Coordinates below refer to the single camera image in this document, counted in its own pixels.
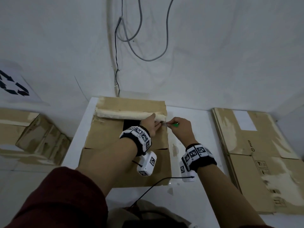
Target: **white table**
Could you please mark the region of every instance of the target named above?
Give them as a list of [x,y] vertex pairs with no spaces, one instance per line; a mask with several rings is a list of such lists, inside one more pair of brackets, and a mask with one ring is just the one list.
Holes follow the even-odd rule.
[[[79,124],[74,139],[65,156],[62,166],[75,169],[78,166],[82,148],[90,130],[92,117],[98,98],[91,98],[85,114]],[[222,154],[219,139],[211,117],[211,113],[202,110],[167,107],[168,119],[175,116],[191,121],[194,135],[198,142],[205,145],[214,155],[218,167],[228,175],[227,166]],[[173,177],[180,177],[179,161],[185,152],[185,147],[168,129],[169,150]],[[108,208],[130,206],[148,187],[114,188],[106,197]],[[184,183],[181,179],[172,179],[167,186],[152,188],[143,199],[157,206],[168,208],[199,227],[219,227],[207,195],[199,179],[196,182]],[[303,227],[304,216],[300,215],[261,215],[264,221],[276,228]]]

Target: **maroon sleeve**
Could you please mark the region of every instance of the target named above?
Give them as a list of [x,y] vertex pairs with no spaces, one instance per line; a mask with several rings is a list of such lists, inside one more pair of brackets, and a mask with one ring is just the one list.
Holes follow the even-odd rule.
[[67,167],[52,170],[32,192],[7,228],[101,227],[108,207],[99,187]]

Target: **wristband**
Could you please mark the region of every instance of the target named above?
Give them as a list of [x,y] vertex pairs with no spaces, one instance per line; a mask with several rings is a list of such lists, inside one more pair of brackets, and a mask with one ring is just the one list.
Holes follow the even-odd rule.
[[202,144],[191,144],[187,147],[186,153],[182,157],[182,161],[188,171],[195,172],[199,167],[215,164],[217,165],[212,153]]
[[119,138],[130,138],[137,146],[137,155],[145,155],[152,142],[148,130],[143,126],[131,126],[124,130]]

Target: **white wall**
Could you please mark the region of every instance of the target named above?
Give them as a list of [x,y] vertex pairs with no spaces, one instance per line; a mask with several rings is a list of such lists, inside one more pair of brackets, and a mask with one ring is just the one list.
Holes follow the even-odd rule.
[[304,105],[278,120],[277,125],[294,151],[304,160]]
[[[141,0],[143,25],[132,45],[145,58],[165,48],[170,0]],[[122,97],[195,109],[271,111],[304,88],[304,0],[174,0],[169,48],[144,62],[118,42]],[[48,115],[73,136],[85,96],[114,96],[113,32],[121,0],[1,0],[0,59],[16,62],[46,103],[10,104]],[[124,0],[129,34],[137,0]]]

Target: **white poster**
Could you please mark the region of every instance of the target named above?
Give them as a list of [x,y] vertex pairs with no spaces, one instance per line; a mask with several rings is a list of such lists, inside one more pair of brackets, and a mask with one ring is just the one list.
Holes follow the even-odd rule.
[[22,68],[14,62],[0,60],[0,96],[7,102],[41,102],[21,76]]

